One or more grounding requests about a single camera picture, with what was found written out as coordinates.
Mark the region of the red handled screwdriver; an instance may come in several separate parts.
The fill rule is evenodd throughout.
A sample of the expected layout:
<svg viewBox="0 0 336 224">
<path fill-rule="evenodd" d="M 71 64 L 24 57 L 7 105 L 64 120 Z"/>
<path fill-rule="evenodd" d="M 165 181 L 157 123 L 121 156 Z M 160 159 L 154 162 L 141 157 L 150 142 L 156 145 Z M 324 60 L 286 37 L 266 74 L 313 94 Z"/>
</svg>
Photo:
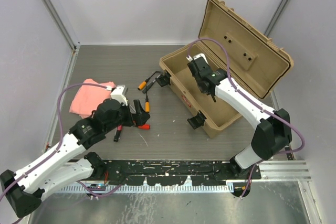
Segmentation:
<svg viewBox="0 0 336 224">
<path fill-rule="evenodd" d="M 136 127 L 138 129 L 142 129 L 142 130 L 149 130 L 151 128 L 151 126 L 149 124 L 143 124 L 143 125 L 138 125 L 136 124 L 136 122 L 133 122 L 133 127 Z"/>
</svg>

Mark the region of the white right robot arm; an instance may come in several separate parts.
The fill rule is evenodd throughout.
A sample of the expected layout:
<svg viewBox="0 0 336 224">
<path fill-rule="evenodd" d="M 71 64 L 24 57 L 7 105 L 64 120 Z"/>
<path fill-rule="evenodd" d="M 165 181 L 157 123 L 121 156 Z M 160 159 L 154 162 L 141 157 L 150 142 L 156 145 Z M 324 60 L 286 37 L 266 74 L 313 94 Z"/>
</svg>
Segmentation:
<svg viewBox="0 0 336 224">
<path fill-rule="evenodd" d="M 224 69 L 212 70 L 204 54 L 188 56 L 187 60 L 187 66 L 201 93 L 210 95 L 213 100 L 219 98 L 228 103 L 254 129 L 251 143 L 230 159 L 230 172 L 233 177 L 245 177 L 249 167 L 270 159 L 292 141 L 290 117 L 286 110 L 276 111 L 263 104 L 242 88 Z"/>
</svg>

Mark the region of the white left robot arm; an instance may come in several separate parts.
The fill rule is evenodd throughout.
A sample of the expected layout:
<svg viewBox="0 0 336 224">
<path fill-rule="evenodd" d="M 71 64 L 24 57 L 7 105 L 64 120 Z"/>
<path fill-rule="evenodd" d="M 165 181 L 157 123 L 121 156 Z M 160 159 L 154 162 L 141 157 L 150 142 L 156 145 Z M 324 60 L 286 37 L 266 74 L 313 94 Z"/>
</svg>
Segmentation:
<svg viewBox="0 0 336 224">
<path fill-rule="evenodd" d="M 64 164 L 104 140 L 119 126 L 138 127 L 150 118 L 149 106 L 134 101 L 135 113 L 115 99 L 106 99 L 84 119 L 79 120 L 62 140 L 35 161 L 15 172 L 1 174 L 3 197 L 18 218 L 35 211 L 51 194 L 78 180 L 101 179 L 107 166 L 95 152 L 89 152 L 69 167 Z"/>
</svg>

